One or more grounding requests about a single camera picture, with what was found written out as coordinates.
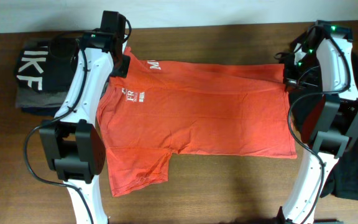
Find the red soccer t-shirt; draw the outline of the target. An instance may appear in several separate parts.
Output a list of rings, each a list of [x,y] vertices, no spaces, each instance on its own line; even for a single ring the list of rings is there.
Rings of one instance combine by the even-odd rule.
[[[96,118],[115,197],[168,180],[173,154],[296,157],[283,65],[140,60],[110,78]]]

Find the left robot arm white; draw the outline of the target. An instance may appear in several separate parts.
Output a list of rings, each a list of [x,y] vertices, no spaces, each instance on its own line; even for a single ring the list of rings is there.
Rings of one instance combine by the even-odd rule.
[[[99,187],[106,148],[96,131],[96,111],[109,78],[127,76],[130,34],[125,16],[103,12],[100,27],[77,41],[78,63],[65,101],[54,119],[37,128],[48,167],[59,179],[51,184],[68,190],[77,223],[109,221]]]

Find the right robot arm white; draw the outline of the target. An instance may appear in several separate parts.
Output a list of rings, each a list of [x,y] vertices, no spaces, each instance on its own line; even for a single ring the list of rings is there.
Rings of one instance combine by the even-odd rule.
[[[290,109],[320,97],[295,141],[303,148],[298,177],[274,223],[314,223],[314,211],[329,173],[358,139],[358,89],[352,69],[352,29],[317,20],[279,52],[288,92],[302,90]]]

